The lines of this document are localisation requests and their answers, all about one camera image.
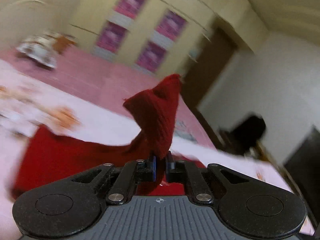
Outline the white floral bed sheet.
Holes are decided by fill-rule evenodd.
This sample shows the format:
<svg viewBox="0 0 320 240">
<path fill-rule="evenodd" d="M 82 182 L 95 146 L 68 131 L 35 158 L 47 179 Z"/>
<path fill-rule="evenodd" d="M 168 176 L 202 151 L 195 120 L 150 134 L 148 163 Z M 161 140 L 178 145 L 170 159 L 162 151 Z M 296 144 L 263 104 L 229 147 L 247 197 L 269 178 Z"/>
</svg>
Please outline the white floral bed sheet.
<svg viewBox="0 0 320 240">
<path fill-rule="evenodd" d="M 1 207 L 17 239 L 317 239 L 267 163 L 198 145 L 180 78 L 118 115 L 1 62 Z"/>
</svg>

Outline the cream wardrobe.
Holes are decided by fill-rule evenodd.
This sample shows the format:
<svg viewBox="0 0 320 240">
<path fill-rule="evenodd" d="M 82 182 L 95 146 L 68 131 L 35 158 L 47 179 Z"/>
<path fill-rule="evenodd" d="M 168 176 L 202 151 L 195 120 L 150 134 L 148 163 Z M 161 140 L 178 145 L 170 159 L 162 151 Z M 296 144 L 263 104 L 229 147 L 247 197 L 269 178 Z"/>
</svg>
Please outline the cream wardrobe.
<svg viewBox="0 0 320 240">
<path fill-rule="evenodd" d="M 70 18 L 68 29 L 77 37 L 82 49 L 93 51 L 98 35 L 106 21 L 115 15 L 113 10 L 119 1 L 80 0 Z M 214 12 L 198 0 L 147 0 L 137 18 L 129 25 L 129 32 L 113 61 L 132 66 L 168 10 L 185 18 L 187 26 L 169 49 L 156 75 L 165 77 L 179 72 L 186 63 L 189 51 L 216 18 Z"/>
</svg>

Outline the red knitted sweater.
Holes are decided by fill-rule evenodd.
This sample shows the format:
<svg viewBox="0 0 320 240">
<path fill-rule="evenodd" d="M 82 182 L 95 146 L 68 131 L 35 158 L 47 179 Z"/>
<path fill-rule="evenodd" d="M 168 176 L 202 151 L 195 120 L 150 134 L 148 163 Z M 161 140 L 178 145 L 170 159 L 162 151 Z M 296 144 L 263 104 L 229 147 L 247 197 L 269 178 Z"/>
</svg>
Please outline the red knitted sweater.
<svg viewBox="0 0 320 240">
<path fill-rule="evenodd" d="M 140 127 L 128 145 L 111 146 L 57 135 L 41 125 L 25 151 L 9 190 L 13 199 L 23 193 L 67 178 L 104 163 L 123 167 L 129 161 L 148 159 L 154 154 L 164 159 L 169 152 L 181 89 L 180 77 L 165 77 L 153 89 L 143 90 L 123 106 Z"/>
</svg>

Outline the upper right purple poster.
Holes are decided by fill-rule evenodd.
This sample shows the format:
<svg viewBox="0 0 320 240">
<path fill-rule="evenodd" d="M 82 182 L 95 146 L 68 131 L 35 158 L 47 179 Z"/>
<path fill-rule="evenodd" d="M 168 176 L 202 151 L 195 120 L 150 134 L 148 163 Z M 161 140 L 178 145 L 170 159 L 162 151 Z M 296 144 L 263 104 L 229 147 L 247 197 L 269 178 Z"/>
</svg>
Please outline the upper right purple poster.
<svg viewBox="0 0 320 240">
<path fill-rule="evenodd" d="M 172 41 L 176 41 L 187 23 L 188 22 L 177 13 L 167 10 L 155 31 Z"/>
</svg>

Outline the lower right purple poster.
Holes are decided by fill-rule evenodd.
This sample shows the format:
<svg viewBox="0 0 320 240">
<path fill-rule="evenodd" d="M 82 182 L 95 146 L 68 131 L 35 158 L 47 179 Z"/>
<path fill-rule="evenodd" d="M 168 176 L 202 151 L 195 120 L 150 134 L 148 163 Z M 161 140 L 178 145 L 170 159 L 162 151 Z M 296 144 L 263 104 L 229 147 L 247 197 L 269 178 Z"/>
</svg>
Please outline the lower right purple poster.
<svg viewBox="0 0 320 240">
<path fill-rule="evenodd" d="M 154 73 L 161 65 L 166 53 L 164 48 L 148 41 L 140 53 L 136 65 Z"/>
</svg>

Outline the black chair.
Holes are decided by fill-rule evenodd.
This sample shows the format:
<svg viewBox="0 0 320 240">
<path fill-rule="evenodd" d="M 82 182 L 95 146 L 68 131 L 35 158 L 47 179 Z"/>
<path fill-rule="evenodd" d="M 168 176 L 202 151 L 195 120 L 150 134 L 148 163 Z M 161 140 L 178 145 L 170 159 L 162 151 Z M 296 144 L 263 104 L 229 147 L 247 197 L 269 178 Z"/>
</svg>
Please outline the black chair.
<svg viewBox="0 0 320 240">
<path fill-rule="evenodd" d="M 266 123 L 262 116 L 248 115 L 231 130 L 219 129 L 219 135 L 225 143 L 225 149 L 234 155 L 242 155 L 255 148 L 266 132 Z"/>
</svg>

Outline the purple poster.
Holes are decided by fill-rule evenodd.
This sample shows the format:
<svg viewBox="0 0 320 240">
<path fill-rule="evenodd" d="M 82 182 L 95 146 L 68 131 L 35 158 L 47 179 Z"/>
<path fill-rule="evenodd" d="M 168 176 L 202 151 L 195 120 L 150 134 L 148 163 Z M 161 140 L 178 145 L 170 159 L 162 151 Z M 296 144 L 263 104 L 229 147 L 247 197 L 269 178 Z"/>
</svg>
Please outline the purple poster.
<svg viewBox="0 0 320 240">
<path fill-rule="evenodd" d="M 147 0 L 119 0 L 114 11 L 134 20 Z"/>
<path fill-rule="evenodd" d="M 154 73 L 161 65 L 166 53 L 164 48 L 148 41 L 140 53 L 136 65 Z"/>
<path fill-rule="evenodd" d="M 187 23 L 188 22 L 177 13 L 167 10 L 155 31 L 172 41 L 176 41 Z"/>
<path fill-rule="evenodd" d="M 96 42 L 99 48 L 117 53 L 127 34 L 127 29 L 107 21 Z"/>
</svg>

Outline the brown wooden door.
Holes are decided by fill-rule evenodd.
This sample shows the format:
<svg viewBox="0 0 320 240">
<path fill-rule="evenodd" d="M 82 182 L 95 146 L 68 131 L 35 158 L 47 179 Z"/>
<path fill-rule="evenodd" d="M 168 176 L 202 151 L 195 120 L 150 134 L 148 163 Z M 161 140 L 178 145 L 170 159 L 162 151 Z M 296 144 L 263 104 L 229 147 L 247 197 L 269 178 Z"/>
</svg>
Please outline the brown wooden door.
<svg viewBox="0 0 320 240">
<path fill-rule="evenodd" d="M 183 78 L 181 96 L 190 108 L 196 108 L 237 50 L 236 43 L 217 28 L 208 45 Z"/>
</svg>

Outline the cream headboard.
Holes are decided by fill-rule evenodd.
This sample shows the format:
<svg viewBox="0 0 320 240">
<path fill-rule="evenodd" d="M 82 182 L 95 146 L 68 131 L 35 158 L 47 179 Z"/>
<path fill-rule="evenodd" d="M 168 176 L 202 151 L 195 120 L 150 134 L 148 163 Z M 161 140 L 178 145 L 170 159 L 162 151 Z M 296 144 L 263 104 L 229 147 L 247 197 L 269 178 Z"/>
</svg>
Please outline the cream headboard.
<svg viewBox="0 0 320 240">
<path fill-rule="evenodd" d="M 70 7 L 69 0 L 1 0 L 1 50 L 44 30 L 62 31 Z"/>
</svg>

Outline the orange checked pillow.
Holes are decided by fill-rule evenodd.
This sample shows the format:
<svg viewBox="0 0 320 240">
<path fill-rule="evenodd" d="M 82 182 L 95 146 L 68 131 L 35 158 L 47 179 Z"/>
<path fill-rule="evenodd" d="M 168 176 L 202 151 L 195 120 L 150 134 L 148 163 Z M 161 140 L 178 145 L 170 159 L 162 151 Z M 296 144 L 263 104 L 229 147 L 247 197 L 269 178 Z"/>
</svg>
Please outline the orange checked pillow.
<svg viewBox="0 0 320 240">
<path fill-rule="evenodd" d="M 61 35 L 53 43 L 52 48 L 55 52 L 62 55 L 69 46 L 76 45 L 76 42 L 68 36 Z"/>
</svg>

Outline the lower left purple poster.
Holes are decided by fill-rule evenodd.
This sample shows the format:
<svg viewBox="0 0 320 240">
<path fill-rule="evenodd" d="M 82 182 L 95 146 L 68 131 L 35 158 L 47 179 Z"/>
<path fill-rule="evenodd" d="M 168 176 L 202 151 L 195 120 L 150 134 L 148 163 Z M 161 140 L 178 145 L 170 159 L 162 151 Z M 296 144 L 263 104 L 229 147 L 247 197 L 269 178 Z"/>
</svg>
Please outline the lower left purple poster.
<svg viewBox="0 0 320 240">
<path fill-rule="evenodd" d="M 117 53 L 127 34 L 127 29 L 107 21 L 96 42 L 99 48 Z"/>
</svg>

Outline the white patterned pillow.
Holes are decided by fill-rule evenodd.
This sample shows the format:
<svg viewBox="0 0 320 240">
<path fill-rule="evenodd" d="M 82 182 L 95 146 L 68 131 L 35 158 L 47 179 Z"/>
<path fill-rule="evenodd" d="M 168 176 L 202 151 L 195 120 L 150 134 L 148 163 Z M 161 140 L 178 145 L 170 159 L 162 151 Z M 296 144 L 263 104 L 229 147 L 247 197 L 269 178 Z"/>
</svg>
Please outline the white patterned pillow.
<svg viewBox="0 0 320 240">
<path fill-rule="evenodd" d="M 31 35 L 23 40 L 17 51 L 51 69 L 56 68 L 56 51 L 53 48 L 56 39 L 48 35 Z"/>
</svg>

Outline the pink mattress cover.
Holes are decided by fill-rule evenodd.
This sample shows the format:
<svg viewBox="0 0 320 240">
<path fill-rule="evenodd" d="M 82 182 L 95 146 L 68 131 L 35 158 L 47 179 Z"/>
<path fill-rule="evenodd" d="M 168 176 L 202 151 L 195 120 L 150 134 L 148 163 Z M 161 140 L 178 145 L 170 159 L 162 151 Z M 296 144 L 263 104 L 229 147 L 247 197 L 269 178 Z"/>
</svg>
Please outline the pink mattress cover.
<svg viewBox="0 0 320 240">
<path fill-rule="evenodd" d="M 157 85 L 156 78 L 111 64 L 78 48 L 39 66 L 12 49 L 1 52 L 1 126 L 32 137 L 41 125 L 54 133 L 105 145 L 128 144 L 139 132 L 125 99 Z"/>
</svg>

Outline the upper left purple poster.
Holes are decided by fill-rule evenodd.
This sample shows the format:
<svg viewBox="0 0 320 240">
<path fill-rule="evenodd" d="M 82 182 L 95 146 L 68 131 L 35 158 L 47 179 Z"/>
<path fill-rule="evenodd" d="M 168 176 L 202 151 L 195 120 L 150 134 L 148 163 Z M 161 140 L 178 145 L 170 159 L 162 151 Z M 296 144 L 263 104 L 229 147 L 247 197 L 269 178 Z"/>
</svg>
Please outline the upper left purple poster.
<svg viewBox="0 0 320 240">
<path fill-rule="evenodd" d="M 134 20 L 147 0 L 119 0 L 114 11 Z"/>
</svg>

